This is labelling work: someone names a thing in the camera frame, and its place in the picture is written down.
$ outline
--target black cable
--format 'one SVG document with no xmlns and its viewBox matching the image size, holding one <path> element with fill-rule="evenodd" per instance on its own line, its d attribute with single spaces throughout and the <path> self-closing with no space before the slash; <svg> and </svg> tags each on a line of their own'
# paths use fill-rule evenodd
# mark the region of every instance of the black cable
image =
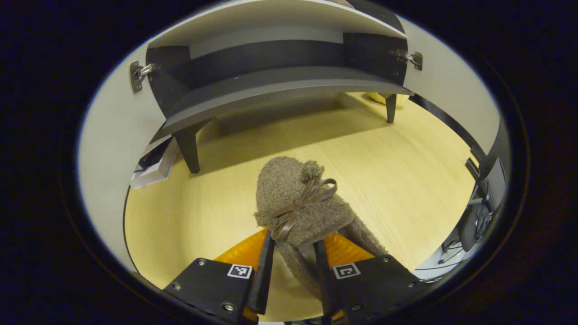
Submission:
<svg viewBox="0 0 578 325">
<path fill-rule="evenodd" d="M 441 279 L 443 279 L 443 274 L 442 275 L 438 275 L 434 278 L 429 278 L 429 279 L 420 279 L 420 281 L 424 282 L 424 283 L 428 283 L 428 282 L 434 282 L 434 281 L 440 281 Z"/>
<path fill-rule="evenodd" d="M 450 258 L 447 258 L 447 259 L 445 259 L 445 260 L 439 260 L 439 261 L 438 261 L 438 264 L 445 263 L 446 261 L 451 260 L 452 258 L 454 258 L 454 256 L 456 256 L 457 254 L 460 254 L 463 250 L 464 250 L 463 248 L 460 249 L 456 254 L 453 254 Z"/>
<path fill-rule="evenodd" d="M 472 253 L 474 251 L 474 248 L 476 248 L 476 245 L 478 245 L 479 242 L 476 242 L 473 246 L 472 249 L 467 251 L 464 256 L 462 256 L 462 261 L 466 259 L 466 257 L 468 257 L 468 254 Z"/>
<path fill-rule="evenodd" d="M 459 261 L 459 262 L 457 262 L 457 263 L 449 264 L 449 265 L 444 265 L 444 266 L 442 266 L 442 267 L 416 268 L 416 271 L 426 271 L 426 270 L 429 270 L 429 269 L 438 269 L 438 268 L 444 268 L 444 267 L 451 267 L 452 265 L 457 265 L 457 264 L 459 264 L 459 263 L 461 263 L 461 262 L 462 262 L 462 261 Z"/>
</svg>

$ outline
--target orange gripper pad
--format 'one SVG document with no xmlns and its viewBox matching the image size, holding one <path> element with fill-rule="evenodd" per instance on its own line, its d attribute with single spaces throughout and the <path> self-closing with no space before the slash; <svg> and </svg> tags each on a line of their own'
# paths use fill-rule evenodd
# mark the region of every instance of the orange gripper pad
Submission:
<svg viewBox="0 0 578 325">
<path fill-rule="evenodd" d="M 368 260 L 374 256 L 337 232 L 323 239 L 329 267 Z"/>
<path fill-rule="evenodd" d="M 257 272 L 261 249 L 266 236 L 267 229 L 263 229 L 247 237 L 244 241 L 233 246 L 214 260 L 229 264 L 250 265 Z"/>
</svg>

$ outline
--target screw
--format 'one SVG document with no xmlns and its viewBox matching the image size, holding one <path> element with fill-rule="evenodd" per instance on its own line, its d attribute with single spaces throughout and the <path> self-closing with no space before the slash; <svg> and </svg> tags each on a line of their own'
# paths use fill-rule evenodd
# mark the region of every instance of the screw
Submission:
<svg viewBox="0 0 578 325">
<path fill-rule="evenodd" d="M 236 308 L 235 308 L 235 306 L 233 306 L 233 305 L 231 305 L 231 304 L 229 304 L 229 303 L 226 303 L 226 304 L 223 304 L 223 309 L 225 309 L 226 311 L 232 312 L 232 311 L 234 311 Z"/>
</svg>

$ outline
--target fuzzy fabric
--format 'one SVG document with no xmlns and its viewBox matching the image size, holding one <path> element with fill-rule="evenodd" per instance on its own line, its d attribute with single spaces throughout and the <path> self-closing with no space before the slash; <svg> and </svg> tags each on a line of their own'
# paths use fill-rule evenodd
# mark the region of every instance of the fuzzy fabric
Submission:
<svg viewBox="0 0 578 325">
<path fill-rule="evenodd" d="M 318 178 L 316 184 L 321 182 L 323 171 L 324 168 L 314 161 L 303 164 L 289 157 L 270 160 L 263 167 L 257 182 L 257 224 L 273 229 L 281 219 L 275 218 L 274 212 L 299 197 L 310 178 Z M 349 204 L 334 194 L 331 198 L 308 205 L 300 211 L 287 241 L 297 248 L 311 245 L 345 227 L 355 217 Z"/>
<path fill-rule="evenodd" d="M 322 182 L 325 169 L 315 161 L 301 163 L 294 158 L 277 157 L 271 159 L 259 174 L 257 181 L 257 212 L 255 219 L 259 226 L 273 230 L 282 217 L 274 213 L 300 196 L 305 184 L 317 178 L 317 186 Z M 339 231 L 369 253 L 387 254 L 377 238 L 353 212 L 348 203 L 337 194 L 327 200 L 316 202 L 299 211 L 293 228 L 285 240 L 277 241 L 276 247 L 293 275 L 317 298 L 321 290 L 317 278 L 314 257 L 311 258 L 313 243 L 322 240 L 334 231 Z"/>
</svg>

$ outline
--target yellow object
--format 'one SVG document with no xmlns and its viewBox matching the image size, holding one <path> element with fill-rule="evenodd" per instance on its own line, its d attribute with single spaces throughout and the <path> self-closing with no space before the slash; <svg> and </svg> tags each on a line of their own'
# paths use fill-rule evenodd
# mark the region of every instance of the yellow object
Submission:
<svg viewBox="0 0 578 325">
<path fill-rule="evenodd" d="M 343 313 L 343 310 L 340 309 L 335 313 L 335 315 L 331 316 L 331 319 L 335 322 L 337 320 L 342 319 L 344 316 L 345 314 Z"/>
<path fill-rule="evenodd" d="M 254 310 L 252 310 L 247 306 L 243 308 L 243 317 L 249 319 L 251 322 L 256 322 L 257 320 L 259 320 L 259 318 L 257 317 L 257 313 L 255 313 Z"/>
<path fill-rule="evenodd" d="M 233 246 L 214 260 L 229 264 L 250 265 L 257 272 L 261 249 L 266 236 L 267 229 L 263 229 Z"/>
<path fill-rule="evenodd" d="M 367 95 L 369 97 L 371 97 L 371 99 L 373 99 L 374 101 L 385 105 L 386 104 L 386 98 L 391 96 L 391 95 L 386 95 L 385 97 L 381 96 L 379 93 L 367 93 Z M 395 100 L 395 106 L 399 106 L 401 105 L 403 102 L 405 102 L 406 99 L 409 98 L 408 95 L 396 95 L 397 98 Z"/>
<path fill-rule="evenodd" d="M 373 257 L 365 249 L 357 246 L 337 232 L 325 237 L 323 242 L 325 243 L 325 251 L 327 252 L 327 261 L 330 268 L 368 260 Z"/>
</svg>

